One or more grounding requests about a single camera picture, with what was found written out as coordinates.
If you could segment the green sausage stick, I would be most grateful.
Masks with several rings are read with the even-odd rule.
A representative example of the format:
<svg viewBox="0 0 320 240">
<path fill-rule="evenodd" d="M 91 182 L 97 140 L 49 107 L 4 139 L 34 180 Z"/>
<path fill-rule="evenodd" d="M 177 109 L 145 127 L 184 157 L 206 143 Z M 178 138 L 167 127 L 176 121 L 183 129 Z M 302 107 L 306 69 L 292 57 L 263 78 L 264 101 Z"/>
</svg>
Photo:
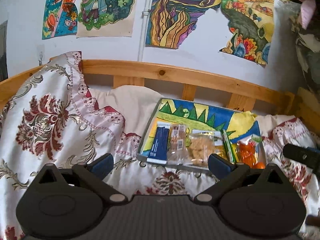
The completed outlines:
<svg viewBox="0 0 320 240">
<path fill-rule="evenodd" d="M 224 129 L 222 130 L 222 138 L 229 162 L 233 164 L 236 163 L 236 158 L 233 152 L 232 144 L 228 139 L 227 132 Z"/>
</svg>

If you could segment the orange jelly cup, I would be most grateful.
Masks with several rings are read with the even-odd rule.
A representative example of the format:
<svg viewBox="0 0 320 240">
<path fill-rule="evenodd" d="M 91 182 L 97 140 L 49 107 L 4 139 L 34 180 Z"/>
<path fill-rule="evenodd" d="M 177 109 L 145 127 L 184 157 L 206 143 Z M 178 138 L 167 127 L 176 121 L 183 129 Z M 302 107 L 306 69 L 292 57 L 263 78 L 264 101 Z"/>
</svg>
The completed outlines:
<svg viewBox="0 0 320 240">
<path fill-rule="evenodd" d="M 264 169 L 266 167 L 266 165 L 263 162 L 257 162 L 253 168 L 254 169 Z"/>
</svg>

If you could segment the clear bag fried snack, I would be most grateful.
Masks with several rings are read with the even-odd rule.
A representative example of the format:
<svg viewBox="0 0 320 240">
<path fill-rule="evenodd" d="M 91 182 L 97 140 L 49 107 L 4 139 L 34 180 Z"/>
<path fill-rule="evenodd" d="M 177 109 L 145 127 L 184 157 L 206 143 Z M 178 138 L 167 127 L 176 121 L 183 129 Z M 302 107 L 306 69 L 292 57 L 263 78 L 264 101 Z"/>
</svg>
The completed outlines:
<svg viewBox="0 0 320 240">
<path fill-rule="evenodd" d="M 223 143 L 220 131 L 191 133 L 187 139 L 187 149 L 191 163 L 195 166 L 208 166 L 208 159 L 213 154 L 214 144 Z"/>
</svg>

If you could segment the gold foil snack packet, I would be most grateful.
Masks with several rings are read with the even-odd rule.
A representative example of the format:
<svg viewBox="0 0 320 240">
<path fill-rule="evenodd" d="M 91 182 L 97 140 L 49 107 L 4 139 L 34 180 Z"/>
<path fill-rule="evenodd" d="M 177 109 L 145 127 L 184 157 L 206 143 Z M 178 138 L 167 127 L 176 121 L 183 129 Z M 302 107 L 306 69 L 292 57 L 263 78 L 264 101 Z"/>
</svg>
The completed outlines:
<svg viewBox="0 0 320 240">
<path fill-rule="evenodd" d="M 228 160 L 228 156 L 222 142 L 219 142 L 218 144 L 214 144 L 213 153 L 219 155 L 221 158 L 225 160 Z"/>
</svg>

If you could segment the red orange snack packet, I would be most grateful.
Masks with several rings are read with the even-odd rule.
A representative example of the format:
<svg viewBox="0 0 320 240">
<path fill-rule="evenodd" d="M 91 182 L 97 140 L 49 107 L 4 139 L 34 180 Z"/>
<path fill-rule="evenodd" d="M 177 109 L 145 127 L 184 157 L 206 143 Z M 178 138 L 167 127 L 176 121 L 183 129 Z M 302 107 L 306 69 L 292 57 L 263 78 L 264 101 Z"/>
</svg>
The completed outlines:
<svg viewBox="0 0 320 240">
<path fill-rule="evenodd" d="M 239 160 L 253 168 L 258 163 L 259 144 L 262 138 L 256 134 L 249 135 L 237 142 Z"/>
</svg>

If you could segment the colourful drawing tray liner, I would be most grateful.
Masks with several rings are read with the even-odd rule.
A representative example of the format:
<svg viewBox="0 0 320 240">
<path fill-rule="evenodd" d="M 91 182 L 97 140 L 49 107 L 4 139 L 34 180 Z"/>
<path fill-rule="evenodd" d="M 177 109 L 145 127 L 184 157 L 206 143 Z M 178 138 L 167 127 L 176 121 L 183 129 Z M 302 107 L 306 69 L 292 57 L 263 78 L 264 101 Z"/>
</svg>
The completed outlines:
<svg viewBox="0 0 320 240">
<path fill-rule="evenodd" d="M 157 122 L 186 125 L 202 131 L 227 132 L 232 143 L 249 135 L 260 135 L 258 121 L 250 111 L 241 112 L 233 109 L 204 105 L 192 101 L 162 98 L 157 103 L 148 121 L 138 154 L 148 156 L 156 134 Z"/>
</svg>

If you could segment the clear bag biscuit snack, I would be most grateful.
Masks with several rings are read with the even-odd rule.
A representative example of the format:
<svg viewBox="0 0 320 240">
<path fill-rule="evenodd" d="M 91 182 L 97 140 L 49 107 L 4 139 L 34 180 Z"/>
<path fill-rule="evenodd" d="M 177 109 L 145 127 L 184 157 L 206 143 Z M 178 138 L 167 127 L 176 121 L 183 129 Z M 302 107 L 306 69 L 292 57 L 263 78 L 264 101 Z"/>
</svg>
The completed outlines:
<svg viewBox="0 0 320 240">
<path fill-rule="evenodd" d="M 167 164 L 189 165 L 191 157 L 186 147 L 188 128 L 183 124 L 171 124 L 169 132 L 169 149 L 167 152 Z"/>
</svg>

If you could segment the grey metal tray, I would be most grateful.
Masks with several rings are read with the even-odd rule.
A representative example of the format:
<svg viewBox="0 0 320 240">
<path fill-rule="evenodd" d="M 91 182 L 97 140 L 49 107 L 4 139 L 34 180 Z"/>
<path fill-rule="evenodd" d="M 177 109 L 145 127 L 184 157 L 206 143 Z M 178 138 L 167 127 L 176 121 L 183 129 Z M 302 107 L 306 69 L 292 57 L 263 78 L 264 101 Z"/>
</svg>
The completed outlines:
<svg viewBox="0 0 320 240">
<path fill-rule="evenodd" d="M 138 157 L 152 165 L 209 173 L 217 154 L 228 163 L 266 165 L 260 128 L 251 112 L 185 100 L 157 103 L 139 146 Z"/>
</svg>

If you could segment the floral embroidered bed cover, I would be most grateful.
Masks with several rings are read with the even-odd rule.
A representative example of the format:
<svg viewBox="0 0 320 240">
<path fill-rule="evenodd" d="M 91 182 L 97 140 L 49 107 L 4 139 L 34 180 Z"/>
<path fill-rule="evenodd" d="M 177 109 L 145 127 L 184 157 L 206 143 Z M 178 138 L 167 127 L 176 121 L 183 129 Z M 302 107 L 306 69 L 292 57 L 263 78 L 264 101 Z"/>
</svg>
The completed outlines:
<svg viewBox="0 0 320 240">
<path fill-rule="evenodd" d="M 105 182 L 128 197 L 195 196 L 216 182 L 206 174 L 139 161 L 143 135 L 124 133 L 122 114 L 112 107 L 99 107 L 85 83 L 80 61 L 78 51 L 57 56 L 29 77 L 3 108 L 1 239 L 24 236 L 16 218 L 16 206 L 46 163 L 70 168 L 110 153 L 114 167 Z M 319 180 L 305 165 L 282 154 L 287 143 L 317 147 L 319 141 L 295 117 L 267 115 L 255 119 L 263 136 L 267 161 L 277 164 L 287 175 L 308 214 L 319 214 Z"/>
</svg>

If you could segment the wooden bed headboard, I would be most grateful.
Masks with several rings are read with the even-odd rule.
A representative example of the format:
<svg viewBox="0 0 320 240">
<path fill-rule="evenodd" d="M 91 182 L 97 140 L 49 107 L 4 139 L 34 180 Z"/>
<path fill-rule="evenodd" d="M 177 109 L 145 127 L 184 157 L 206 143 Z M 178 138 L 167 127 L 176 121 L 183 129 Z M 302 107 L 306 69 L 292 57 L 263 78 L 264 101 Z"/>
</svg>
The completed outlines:
<svg viewBox="0 0 320 240">
<path fill-rule="evenodd" d="M 84 74 L 112 76 L 115 88 L 122 85 L 144 86 L 146 79 L 181 83 L 181 98 L 188 101 L 195 99 L 198 87 L 228 92 L 231 98 L 227 107 L 231 109 L 251 111 L 256 101 L 261 100 L 276 106 L 277 114 L 300 118 L 310 131 L 319 134 L 319 113 L 291 92 L 279 92 L 215 73 L 148 62 L 82 60 L 80 69 Z"/>
</svg>

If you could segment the cream pillow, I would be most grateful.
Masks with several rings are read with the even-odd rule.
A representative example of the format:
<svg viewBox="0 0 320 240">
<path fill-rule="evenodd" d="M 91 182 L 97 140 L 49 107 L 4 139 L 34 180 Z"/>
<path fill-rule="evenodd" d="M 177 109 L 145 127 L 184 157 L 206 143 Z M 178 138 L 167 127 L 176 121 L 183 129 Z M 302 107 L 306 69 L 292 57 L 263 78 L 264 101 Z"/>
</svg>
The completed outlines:
<svg viewBox="0 0 320 240">
<path fill-rule="evenodd" d="M 142 86 L 124 85 L 103 92 L 89 89 L 99 107 L 112 107 L 125 119 L 124 133 L 142 136 L 157 103 L 163 96 Z"/>
</svg>

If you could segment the anime girl orange poster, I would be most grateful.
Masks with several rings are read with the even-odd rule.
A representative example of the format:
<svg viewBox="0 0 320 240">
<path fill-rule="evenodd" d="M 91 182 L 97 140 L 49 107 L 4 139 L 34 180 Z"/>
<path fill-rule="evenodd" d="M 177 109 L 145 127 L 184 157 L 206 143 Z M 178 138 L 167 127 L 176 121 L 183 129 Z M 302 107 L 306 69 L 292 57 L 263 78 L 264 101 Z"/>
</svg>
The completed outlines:
<svg viewBox="0 0 320 240">
<path fill-rule="evenodd" d="M 75 35 L 78 27 L 76 0 L 46 0 L 42 39 Z"/>
</svg>

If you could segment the blond anime character poster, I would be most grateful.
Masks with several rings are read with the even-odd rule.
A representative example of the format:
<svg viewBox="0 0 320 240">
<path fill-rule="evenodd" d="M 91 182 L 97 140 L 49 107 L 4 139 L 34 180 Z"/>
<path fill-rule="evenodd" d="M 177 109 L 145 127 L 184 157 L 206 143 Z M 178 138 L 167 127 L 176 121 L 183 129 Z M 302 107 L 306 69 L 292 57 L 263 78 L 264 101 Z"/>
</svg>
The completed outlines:
<svg viewBox="0 0 320 240">
<path fill-rule="evenodd" d="M 81 0 L 77 38 L 131 37 L 136 0 Z"/>
</svg>

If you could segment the purple swirl painting poster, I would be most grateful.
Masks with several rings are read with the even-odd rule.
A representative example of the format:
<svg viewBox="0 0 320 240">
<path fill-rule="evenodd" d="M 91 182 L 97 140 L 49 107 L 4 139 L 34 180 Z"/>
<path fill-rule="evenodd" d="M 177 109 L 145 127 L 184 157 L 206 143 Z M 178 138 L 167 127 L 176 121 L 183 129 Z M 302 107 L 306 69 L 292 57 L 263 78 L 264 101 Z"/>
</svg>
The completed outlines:
<svg viewBox="0 0 320 240">
<path fill-rule="evenodd" d="M 145 44 L 179 48 L 196 29 L 199 17 L 220 4 L 221 0 L 152 0 Z"/>
</svg>

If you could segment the white wall pipe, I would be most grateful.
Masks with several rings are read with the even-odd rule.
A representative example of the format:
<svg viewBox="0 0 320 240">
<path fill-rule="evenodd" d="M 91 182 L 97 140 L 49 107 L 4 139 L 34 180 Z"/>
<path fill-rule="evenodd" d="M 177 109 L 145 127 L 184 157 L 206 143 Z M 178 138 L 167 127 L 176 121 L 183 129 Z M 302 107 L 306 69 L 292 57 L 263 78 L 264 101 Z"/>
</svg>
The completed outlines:
<svg viewBox="0 0 320 240">
<path fill-rule="evenodd" d="M 148 20 L 150 16 L 150 11 L 152 7 L 152 0 L 145 0 L 144 9 L 142 11 L 142 28 L 140 32 L 140 40 L 139 40 L 139 48 L 138 48 L 138 57 L 137 61 L 143 61 L 143 54 L 145 48 L 145 41 L 146 41 L 146 32 L 148 29 Z"/>
</svg>

